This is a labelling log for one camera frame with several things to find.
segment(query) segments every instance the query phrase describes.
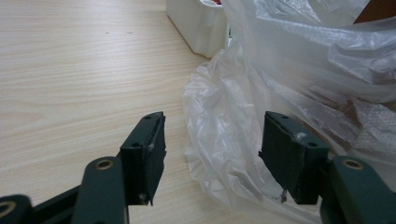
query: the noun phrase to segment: crumpled plastic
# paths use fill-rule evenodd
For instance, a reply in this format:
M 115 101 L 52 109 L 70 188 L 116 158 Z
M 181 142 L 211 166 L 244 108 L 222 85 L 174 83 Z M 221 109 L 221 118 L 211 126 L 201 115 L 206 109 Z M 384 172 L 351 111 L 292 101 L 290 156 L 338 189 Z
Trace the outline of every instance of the crumpled plastic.
M 203 192 L 260 222 L 320 223 L 318 205 L 280 202 L 258 157 L 267 110 L 311 126 L 331 156 L 369 162 L 396 190 L 396 18 L 352 25 L 367 2 L 223 1 L 231 45 L 183 94 L 186 155 Z

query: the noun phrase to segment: table surface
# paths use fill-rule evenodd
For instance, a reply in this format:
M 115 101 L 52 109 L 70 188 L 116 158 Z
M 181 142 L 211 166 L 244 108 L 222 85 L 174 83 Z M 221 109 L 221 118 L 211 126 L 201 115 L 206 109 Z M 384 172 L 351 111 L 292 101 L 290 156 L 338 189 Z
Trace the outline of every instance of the table surface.
M 205 61 L 165 0 L 3 0 L 0 196 L 38 204 L 73 188 L 90 161 L 116 155 L 144 115 L 163 111 L 163 178 L 153 207 L 130 206 L 131 222 L 251 223 L 190 179 L 181 96 Z

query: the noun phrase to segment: plastic bag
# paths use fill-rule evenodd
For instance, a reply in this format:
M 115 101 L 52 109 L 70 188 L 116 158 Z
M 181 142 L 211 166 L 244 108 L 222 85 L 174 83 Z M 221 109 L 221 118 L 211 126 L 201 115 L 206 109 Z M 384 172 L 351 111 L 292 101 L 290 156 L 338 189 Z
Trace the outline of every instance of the plastic bag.
M 318 205 L 280 202 L 258 157 L 266 110 L 309 124 L 333 155 L 368 161 L 396 190 L 396 19 L 346 25 L 366 4 L 223 1 L 231 46 L 183 95 L 191 178 L 205 193 L 261 222 L 320 222 Z

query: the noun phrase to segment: wooden table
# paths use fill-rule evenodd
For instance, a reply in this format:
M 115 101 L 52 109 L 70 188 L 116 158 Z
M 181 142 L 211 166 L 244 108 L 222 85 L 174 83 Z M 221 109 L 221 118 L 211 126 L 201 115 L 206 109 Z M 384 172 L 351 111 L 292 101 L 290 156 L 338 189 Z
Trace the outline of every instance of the wooden table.
M 136 123 L 163 111 L 168 154 L 154 206 L 132 223 L 251 223 L 190 180 L 181 96 L 206 58 L 191 52 L 165 0 L 0 3 L 0 196 L 33 204 L 80 184 Z

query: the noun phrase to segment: wood grain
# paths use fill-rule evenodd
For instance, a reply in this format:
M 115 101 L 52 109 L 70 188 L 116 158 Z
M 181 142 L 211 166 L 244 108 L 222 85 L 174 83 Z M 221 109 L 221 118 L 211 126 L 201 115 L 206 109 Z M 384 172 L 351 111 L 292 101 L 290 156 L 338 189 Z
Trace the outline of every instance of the wood grain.
M 181 95 L 193 54 L 165 0 L 0 3 L 0 196 L 33 204 L 78 185 L 146 114 L 164 111 L 168 154 L 153 207 L 133 223 L 251 223 L 202 193 L 183 155 Z

